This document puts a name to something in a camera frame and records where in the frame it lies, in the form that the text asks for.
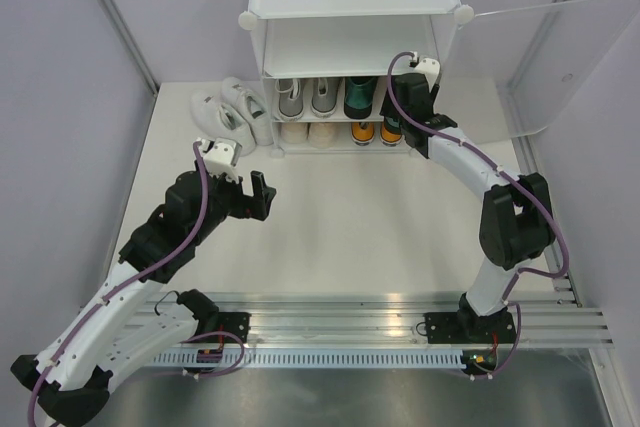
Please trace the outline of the green heeled shoe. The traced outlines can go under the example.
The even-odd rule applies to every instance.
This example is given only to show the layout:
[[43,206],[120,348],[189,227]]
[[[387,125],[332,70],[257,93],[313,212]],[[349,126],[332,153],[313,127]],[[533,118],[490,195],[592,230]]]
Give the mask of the green heeled shoe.
[[380,115],[383,117],[383,126],[391,134],[401,135],[400,115],[394,106],[388,88],[385,88],[385,96],[382,102]]
[[361,120],[371,115],[376,77],[347,77],[345,79],[344,113],[350,119]]

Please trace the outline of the orange canvas sneaker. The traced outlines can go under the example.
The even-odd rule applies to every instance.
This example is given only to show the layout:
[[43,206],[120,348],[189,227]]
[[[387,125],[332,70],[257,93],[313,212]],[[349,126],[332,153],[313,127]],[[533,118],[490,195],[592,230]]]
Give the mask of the orange canvas sneaker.
[[384,146],[395,147],[402,142],[403,135],[401,133],[392,132],[386,124],[382,124],[380,129],[380,139]]
[[375,125],[371,122],[353,122],[351,137],[357,146],[368,146],[375,138]]

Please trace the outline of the beige lace sneaker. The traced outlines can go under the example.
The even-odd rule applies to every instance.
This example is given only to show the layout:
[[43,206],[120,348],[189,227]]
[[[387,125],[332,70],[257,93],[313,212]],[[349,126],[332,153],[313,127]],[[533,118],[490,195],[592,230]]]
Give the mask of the beige lace sneaker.
[[290,151],[308,142],[309,124],[306,122],[282,123],[280,126],[280,144],[283,150]]
[[313,148],[330,148],[336,138],[337,127],[333,123],[316,122],[309,125],[308,142]]

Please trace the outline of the white sneaker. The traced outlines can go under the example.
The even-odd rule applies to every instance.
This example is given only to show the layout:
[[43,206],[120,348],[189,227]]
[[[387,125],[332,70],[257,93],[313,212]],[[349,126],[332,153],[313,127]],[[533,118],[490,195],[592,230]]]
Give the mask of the white sneaker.
[[271,121],[261,94],[240,79],[228,77],[222,82],[221,95],[248,123],[257,145],[273,144]]
[[195,125],[208,139],[224,138],[241,146],[241,155],[247,156],[256,148],[249,123],[228,103],[213,95],[197,90],[191,95],[190,113]]

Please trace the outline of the grey canvas sneaker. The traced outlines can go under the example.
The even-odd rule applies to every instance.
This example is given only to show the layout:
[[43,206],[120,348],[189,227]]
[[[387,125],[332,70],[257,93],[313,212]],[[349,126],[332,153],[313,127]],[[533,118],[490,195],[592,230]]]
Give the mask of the grey canvas sneaker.
[[303,115],[303,86],[298,78],[277,79],[279,116],[285,121],[296,121]]
[[313,81],[311,110],[316,117],[328,118],[335,112],[341,83],[339,77],[320,77]]

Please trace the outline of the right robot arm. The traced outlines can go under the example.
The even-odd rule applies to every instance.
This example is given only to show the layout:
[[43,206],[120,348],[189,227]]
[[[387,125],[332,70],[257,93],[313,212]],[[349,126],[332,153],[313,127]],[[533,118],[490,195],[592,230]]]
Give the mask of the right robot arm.
[[388,76],[383,114],[422,157],[445,168],[481,202],[478,274],[453,312],[424,316],[431,344],[512,343],[515,324],[507,307],[517,272],[538,258],[556,235],[546,180],[538,173],[499,170],[495,161],[434,111],[435,89],[419,73]]

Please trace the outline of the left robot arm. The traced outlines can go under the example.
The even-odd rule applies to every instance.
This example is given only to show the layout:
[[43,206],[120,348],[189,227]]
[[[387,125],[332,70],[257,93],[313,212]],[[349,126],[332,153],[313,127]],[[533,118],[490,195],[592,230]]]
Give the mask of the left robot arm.
[[204,293],[178,294],[173,307],[136,333],[116,337],[147,299],[195,257],[197,248],[227,218],[264,221],[276,190],[258,171],[253,192],[240,180],[210,175],[202,167],[180,174],[148,220],[136,228],[100,289],[69,327],[39,354],[17,357],[14,377],[30,392],[27,423],[43,410],[56,425],[84,426],[104,408],[129,376],[157,354],[181,342],[207,342],[245,335],[220,318]]

